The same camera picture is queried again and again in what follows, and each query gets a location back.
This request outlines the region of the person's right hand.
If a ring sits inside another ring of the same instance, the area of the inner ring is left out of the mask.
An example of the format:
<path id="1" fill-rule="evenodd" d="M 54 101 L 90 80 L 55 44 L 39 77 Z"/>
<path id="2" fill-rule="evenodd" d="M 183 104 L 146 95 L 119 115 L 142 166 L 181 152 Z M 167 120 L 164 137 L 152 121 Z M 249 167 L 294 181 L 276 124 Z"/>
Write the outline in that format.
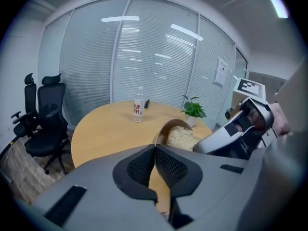
<path id="1" fill-rule="evenodd" d="M 274 116 L 273 128 L 278 136 L 292 134 L 287 118 L 278 103 L 271 103 L 271 111 Z"/>

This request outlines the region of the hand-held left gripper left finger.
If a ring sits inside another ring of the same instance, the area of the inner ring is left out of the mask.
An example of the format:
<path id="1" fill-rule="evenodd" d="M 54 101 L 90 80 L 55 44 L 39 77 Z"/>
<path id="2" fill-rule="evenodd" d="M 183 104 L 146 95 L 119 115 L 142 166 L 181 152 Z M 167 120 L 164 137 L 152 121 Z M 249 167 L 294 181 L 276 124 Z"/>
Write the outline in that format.
<path id="1" fill-rule="evenodd" d="M 155 146 L 90 160 L 41 194 L 33 208 L 65 231 L 174 231 L 149 188 Z"/>

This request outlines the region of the white paper notice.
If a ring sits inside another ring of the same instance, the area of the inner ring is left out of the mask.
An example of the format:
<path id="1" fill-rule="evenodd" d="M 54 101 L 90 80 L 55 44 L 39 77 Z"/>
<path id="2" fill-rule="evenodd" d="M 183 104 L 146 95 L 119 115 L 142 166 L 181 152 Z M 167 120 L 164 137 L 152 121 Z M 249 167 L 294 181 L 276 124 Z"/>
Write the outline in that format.
<path id="1" fill-rule="evenodd" d="M 226 63 L 223 59 L 218 58 L 214 83 L 224 86 L 228 76 L 228 71 L 229 71 L 229 64 Z"/>

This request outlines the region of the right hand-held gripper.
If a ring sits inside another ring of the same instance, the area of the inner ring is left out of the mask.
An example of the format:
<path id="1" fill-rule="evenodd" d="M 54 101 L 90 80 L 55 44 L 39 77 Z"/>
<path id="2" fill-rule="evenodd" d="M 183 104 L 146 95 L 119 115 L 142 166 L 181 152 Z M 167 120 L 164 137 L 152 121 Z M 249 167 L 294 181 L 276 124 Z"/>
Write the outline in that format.
<path id="1" fill-rule="evenodd" d="M 225 117 L 231 123 L 200 140 L 193 147 L 194 152 L 216 152 L 217 156 L 248 160 L 254 150 L 267 147 L 278 138 L 263 84 L 239 78 L 233 89 L 231 108 L 226 110 Z"/>

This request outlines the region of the clear plastic water bottle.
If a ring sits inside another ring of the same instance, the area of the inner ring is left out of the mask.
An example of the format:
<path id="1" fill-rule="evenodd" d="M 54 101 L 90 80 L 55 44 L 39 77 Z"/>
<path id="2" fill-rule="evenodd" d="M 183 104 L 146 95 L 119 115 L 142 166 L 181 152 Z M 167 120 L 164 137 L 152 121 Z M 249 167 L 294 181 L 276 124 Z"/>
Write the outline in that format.
<path id="1" fill-rule="evenodd" d="M 144 98 L 143 98 L 143 87 L 138 87 L 138 91 L 135 95 L 134 99 L 134 122 L 140 123 L 142 122 L 142 115 L 144 111 Z"/>

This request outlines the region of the potted green plant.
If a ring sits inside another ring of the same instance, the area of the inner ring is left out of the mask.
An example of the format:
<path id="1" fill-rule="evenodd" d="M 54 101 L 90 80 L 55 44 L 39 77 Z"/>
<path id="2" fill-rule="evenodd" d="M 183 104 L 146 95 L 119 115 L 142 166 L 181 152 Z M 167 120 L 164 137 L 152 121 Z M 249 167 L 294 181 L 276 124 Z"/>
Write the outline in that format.
<path id="1" fill-rule="evenodd" d="M 185 114 L 186 123 L 190 127 L 194 127 L 199 119 L 206 117 L 203 107 L 199 103 L 194 102 L 194 100 L 200 99 L 200 97 L 195 96 L 189 99 L 186 95 L 182 96 L 184 97 L 185 102 L 181 113 Z"/>

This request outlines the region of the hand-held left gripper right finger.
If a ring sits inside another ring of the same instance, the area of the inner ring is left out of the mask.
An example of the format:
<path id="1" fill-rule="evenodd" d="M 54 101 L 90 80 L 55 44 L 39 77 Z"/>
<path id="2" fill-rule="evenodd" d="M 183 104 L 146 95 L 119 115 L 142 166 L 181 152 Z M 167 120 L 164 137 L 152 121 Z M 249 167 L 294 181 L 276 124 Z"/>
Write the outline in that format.
<path id="1" fill-rule="evenodd" d="M 242 160 L 157 145 L 155 165 L 170 189 L 170 214 L 167 221 L 155 219 L 154 231 L 248 230 L 264 152 Z"/>

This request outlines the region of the brown bowl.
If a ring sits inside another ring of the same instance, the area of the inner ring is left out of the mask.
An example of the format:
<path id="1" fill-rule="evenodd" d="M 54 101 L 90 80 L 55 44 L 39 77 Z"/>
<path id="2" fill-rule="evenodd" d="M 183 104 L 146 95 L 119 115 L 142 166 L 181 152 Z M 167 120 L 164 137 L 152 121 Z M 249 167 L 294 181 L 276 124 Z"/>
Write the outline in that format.
<path id="1" fill-rule="evenodd" d="M 187 128 L 189 130 L 192 130 L 192 128 L 183 120 L 181 119 L 172 119 L 168 122 L 166 122 L 162 128 L 159 130 L 156 139 L 155 139 L 155 144 L 161 144 L 161 145 L 167 145 L 167 136 L 169 131 L 174 127 L 174 126 L 181 126 L 184 128 Z"/>

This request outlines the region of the ceiling light strip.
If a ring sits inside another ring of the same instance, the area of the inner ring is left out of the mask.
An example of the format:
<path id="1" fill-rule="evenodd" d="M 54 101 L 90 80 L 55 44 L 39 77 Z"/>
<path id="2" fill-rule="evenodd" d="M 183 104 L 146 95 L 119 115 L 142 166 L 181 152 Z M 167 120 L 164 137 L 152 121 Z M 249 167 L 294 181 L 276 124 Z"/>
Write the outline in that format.
<path id="1" fill-rule="evenodd" d="M 287 8 L 285 7 L 282 0 L 270 0 L 272 5 L 274 6 L 274 9 L 276 11 L 276 14 L 281 19 L 287 19 L 289 17 L 289 12 Z"/>

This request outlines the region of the black office chair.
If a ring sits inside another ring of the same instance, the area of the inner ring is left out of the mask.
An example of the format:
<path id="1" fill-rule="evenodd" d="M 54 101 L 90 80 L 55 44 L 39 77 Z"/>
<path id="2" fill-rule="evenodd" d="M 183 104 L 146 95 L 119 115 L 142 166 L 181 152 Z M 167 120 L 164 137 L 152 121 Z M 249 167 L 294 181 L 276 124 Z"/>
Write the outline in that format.
<path id="1" fill-rule="evenodd" d="M 38 113 L 36 110 L 37 85 L 34 82 L 32 73 L 28 74 L 25 79 L 25 111 L 24 115 L 20 115 L 20 111 L 14 113 L 11 118 L 16 118 L 13 121 L 15 125 L 13 131 L 18 138 L 34 135 L 33 131 L 37 130 L 39 125 Z"/>
<path id="2" fill-rule="evenodd" d="M 58 159 L 62 172 L 66 175 L 62 155 L 70 154 L 64 147 L 70 144 L 67 135 L 68 122 L 62 112 L 66 84 L 61 82 L 61 74 L 44 77 L 38 88 L 38 121 L 41 129 L 33 135 L 26 145 L 26 152 L 32 157 L 47 157 L 43 168 L 49 174 L 48 166 Z"/>

